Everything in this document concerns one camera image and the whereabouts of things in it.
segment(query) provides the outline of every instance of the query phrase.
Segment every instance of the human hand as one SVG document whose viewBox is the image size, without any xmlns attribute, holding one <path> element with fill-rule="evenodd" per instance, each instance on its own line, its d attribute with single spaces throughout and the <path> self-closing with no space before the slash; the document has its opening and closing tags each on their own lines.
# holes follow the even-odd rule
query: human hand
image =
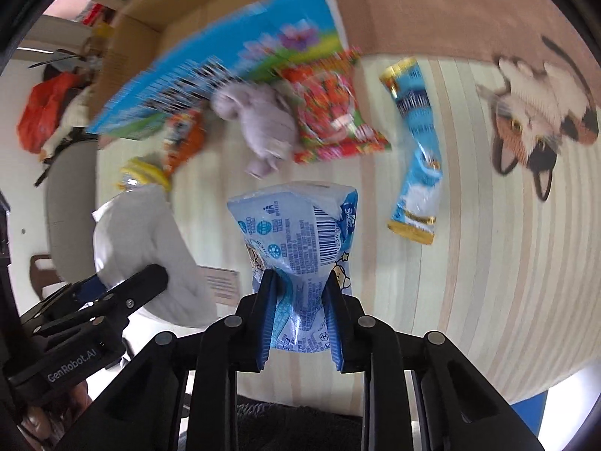
<svg viewBox="0 0 601 451">
<path fill-rule="evenodd" d="M 19 429 L 35 451 L 51 450 L 91 403 L 88 384 L 83 381 L 44 408 L 28 407 Z"/>
</svg>

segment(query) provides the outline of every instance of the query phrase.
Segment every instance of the paper card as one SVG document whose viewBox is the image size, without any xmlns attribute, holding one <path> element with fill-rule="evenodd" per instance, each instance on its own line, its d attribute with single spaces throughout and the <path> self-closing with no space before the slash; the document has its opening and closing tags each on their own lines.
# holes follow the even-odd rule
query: paper card
<svg viewBox="0 0 601 451">
<path fill-rule="evenodd" d="M 240 274 L 230 269 L 198 266 L 200 274 L 213 292 L 215 303 L 236 307 L 240 302 Z"/>
</svg>

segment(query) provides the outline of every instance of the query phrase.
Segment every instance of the gray plush toy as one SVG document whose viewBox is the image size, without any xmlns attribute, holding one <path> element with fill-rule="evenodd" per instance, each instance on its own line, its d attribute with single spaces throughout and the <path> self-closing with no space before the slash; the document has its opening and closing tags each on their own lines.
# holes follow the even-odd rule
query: gray plush toy
<svg viewBox="0 0 601 451">
<path fill-rule="evenodd" d="M 286 100 L 271 86 L 229 83 L 214 93 L 211 107 L 222 119 L 240 119 L 242 135 L 256 155 L 248 174 L 264 178 L 291 157 L 298 130 Z"/>
</svg>

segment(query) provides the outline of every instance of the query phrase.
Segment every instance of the strawberry candy package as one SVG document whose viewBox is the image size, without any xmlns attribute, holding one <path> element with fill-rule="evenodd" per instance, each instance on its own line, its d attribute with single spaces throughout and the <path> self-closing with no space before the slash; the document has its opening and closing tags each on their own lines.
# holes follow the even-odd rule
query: strawberry candy package
<svg viewBox="0 0 601 451">
<path fill-rule="evenodd" d="M 366 124 L 359 112 L 351 77 L 358 57 L 355 50 L 342 51 L 279 70 L 300 101 L 297 117 L 305 149 L 294 155 L 295 162 L 390 149 L 386 137 Z"/>
</svg>

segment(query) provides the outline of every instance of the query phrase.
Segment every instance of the screw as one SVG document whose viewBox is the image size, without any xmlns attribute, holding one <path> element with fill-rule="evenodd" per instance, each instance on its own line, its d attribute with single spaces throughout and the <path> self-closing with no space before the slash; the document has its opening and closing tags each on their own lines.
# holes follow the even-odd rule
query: screw
<svg viewBox="0 0 601 451">
<path fill-rule="evenodd" d="M 440 346 L 447 339 L 445 338 L 445 335 L 443 333 L 440 333 L 438 331 L 432 331 L 430 334 L 428 334 L 428 340 L 432 344 Z"/>
<path fill-rule="evenodd" d="M 167 332 L 158 333 L 156 336 L 154 336 L 154 342 L 157 343 L 159 346 L 166 346 L 172 340 L 173 340 L 173 334 L 167 333 Z"/>
<path fill-rule="evenodd" d="M 225 319 L 223 323 L 226 325 L 226 327 L 239 327 L 240 325 L 242 325 L 242 317 L 237 315 L 230 315 Z"/>
<path fill-rule="evenodd" d="M 361 317 L 359 317 L 359 320 L 357 321 L 357 323 L 361 326 L 361 327 L 365 327 L 367 329 L 374 327 L 374 325 L 376 325 L 376 319 L 374 319 L 372 316 L 369 315 L 363 315 Z"/>
</svg>

